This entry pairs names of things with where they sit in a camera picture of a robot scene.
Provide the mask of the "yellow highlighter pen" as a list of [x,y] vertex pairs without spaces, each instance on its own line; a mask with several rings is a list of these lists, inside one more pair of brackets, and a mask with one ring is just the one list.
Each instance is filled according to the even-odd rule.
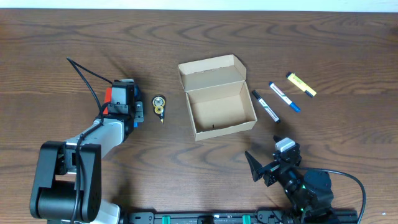
[[317,93],[310,88],[304,81],[302,81],[295,73],[289,72],[286,74],[287,79],[292,82],[296,87],[301,89],[309,97],[313,98]]

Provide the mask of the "blue magnetic whiteboard duster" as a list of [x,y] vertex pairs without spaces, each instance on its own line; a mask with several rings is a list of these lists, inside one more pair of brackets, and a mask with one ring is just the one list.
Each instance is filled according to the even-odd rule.
[[134,101],[135,101],[135,112],[134,112],[134,127],[137,128],[139,123],[141,123],[142,115],[142,101],[141,101],[141,91],[138,85],[134,85]]

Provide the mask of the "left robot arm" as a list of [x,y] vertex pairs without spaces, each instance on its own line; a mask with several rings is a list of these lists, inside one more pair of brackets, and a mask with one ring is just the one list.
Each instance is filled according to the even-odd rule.
[[115,80],[88,129],[41,146],[30,214],[48,223],[118,223],[120,207],[101,198],[101,161],[143,120],[138,85],[132,79]]

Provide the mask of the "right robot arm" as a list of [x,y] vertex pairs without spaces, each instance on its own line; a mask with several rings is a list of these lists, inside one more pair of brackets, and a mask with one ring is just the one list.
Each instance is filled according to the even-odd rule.
[[340,223],[332,209],[334,199],[327,172],[308,170],[301,174],[300,144],[290,138],[274,136],[274,160],[266,166],[245,152],[253,181],[264,180],[266,186],[279,183],[292,208],[282,215],[284,223]]

